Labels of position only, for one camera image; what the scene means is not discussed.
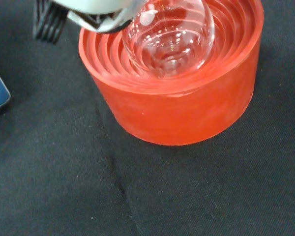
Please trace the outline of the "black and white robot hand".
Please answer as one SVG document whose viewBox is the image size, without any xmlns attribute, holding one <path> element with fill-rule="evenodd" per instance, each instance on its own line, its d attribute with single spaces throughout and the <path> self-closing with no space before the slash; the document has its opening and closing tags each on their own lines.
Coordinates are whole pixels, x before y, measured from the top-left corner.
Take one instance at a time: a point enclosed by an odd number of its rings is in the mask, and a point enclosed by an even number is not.
<svg viewBox="0 0 295 236">
<path fill-rule="evenodd" d="M 35 0 L 35 40 L 56 44 L 67 20 L 96 33 L 125 29 L 143 8 L 145 0 Z"/>
</svg>

